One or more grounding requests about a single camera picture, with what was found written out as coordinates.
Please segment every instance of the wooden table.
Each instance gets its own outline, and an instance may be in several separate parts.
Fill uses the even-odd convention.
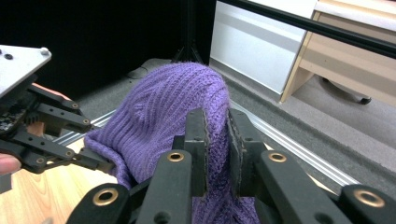
[[[76,152],[82,140],[69,147]],[[82,197],[94,187],[116,183],[116,178],[76,165],[61,166],[34,175],[20,170],[12,175],[13,189],[0,194],[0,223],[40,224],[52,217],[63,224]]]
[[[396,44],[396,2],[320,0],[313,19]],[[310,32],[281,102],[314,74],[396,106],[396,60]]]

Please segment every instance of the purple knit fabric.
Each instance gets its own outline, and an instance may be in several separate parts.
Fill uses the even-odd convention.
[[[229,95],[221,76],[198,63],[172,63],[144,77],[107,125],[85,137],[85,146],[116,164],[113,174],[131,187],[154,173],[175,135],[185,132],[186,115],[202,107],[210,139],[208,191],[192,201],[193,223],[258,223],[252,198],[235,199],[230,184],[226,117]]]

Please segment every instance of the robotic arm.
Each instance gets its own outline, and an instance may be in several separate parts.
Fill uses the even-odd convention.
[[[114,165],[87,148],[76,154],[27,132],[26,126],[36,121],[44,122],[45,133],[53,136],[59,136],[62,129],[85,133],[92,126],[76,102],[32,85],[36,80],[33,71],[50,59],[48,51],[43,54],[43,49],[8,46],[0,46],[0,49],[8,55],[0,59],[0,153],[16,157],[21,161],[21,168],[35,174],[70,163],[109,171]]]

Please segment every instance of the black backdrop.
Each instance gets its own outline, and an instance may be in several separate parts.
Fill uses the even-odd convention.
[[[197,48],[208,63],[216,1],[197,1]],[[41,48],[38,83],[72,98],[181,47],[179,0],[2,0],[0,44]]]

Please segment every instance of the bolt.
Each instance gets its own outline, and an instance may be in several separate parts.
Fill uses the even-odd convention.
[[[43,163],[43,162],[44,162],[44,159],[43,159],[43,158],[38,158],[35,162],[37,162],[37,163]]]
[[[12,60],[14,57],[12,57],[12,55],[11,54],[6,54],[6,55],[4,55],[4,57],[6,58],[6,59],[8,59],[8,60]]]
[[[50,51],[47,48],[41,48],[40,53],[45,56],[50,55]]]

